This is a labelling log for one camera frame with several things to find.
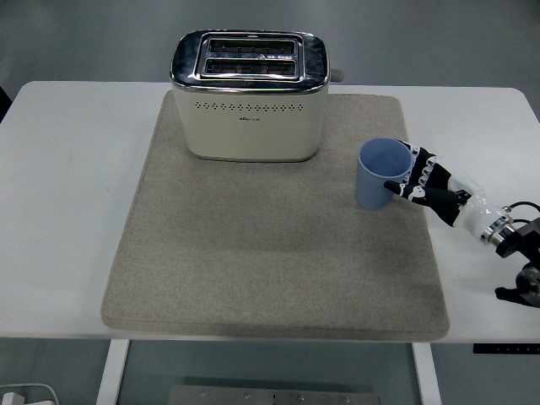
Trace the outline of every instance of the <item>gray floor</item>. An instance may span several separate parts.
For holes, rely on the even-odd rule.
[[[0,0],[0,86],[14,98],[33,80],[164,82],[176,42],[208,28],[312,32],[327,43],[332,66],[345,72],[344,84],[513,87],[540,116],[538,0]],[[103,349],[103,342],[87,344],[79,353]],[[15,347],[4,347],[3,359],[18,361],[21,370],[39,361],[38,349],[21,357]],[[70,367],[70,350],[53,350],[63,360],[51,373],[63,375]],[[445,405],[502,403],[496,402],[500,390],[512,403],[529,403],[536,356],[479,358],[471,354],[472,345],[434,346],[434,351]],[[100,356],[94,358],[92,367],[99,367]],[[23,373],[8,379],[5,372],[0,384],[33,377]],[[86,403],[83,385],[71,386],[78,400],[63,403]]]
[[[0,338],[0,385],[42,383],[62,405],[93,405],[98,397],[109,342],[106,340]],[[43,387],[0,388],[25,403],[53,400]]]
[[[174,384],[361,392],[383,405],[420,404],[406,343],[131,343],[120,405],[165,405]]]

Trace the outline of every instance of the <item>cream toaster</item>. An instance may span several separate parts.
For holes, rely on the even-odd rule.
[[[330,69],[314,35],[192,32],[176,47],[170,81],[200,158],[295,162],[319,149]]]

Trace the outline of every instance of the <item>robotic hand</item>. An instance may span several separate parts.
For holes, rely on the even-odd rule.
[[[387,181],[385,188],[412,203],[432,208],[445,223],[468,230],[486,245],[496,246],[501,257],[519,251],[530,262],[516,277],[516,288],[500,287],[497,298],[540,307],[540,218],[514,220],[509,212],[517,202],[498,208],[489,203],[483,189],[451,163],[424,148],[403,142],[413,153],[413,168],[403,182]],[[519,229],[513,224],[526,223]]]

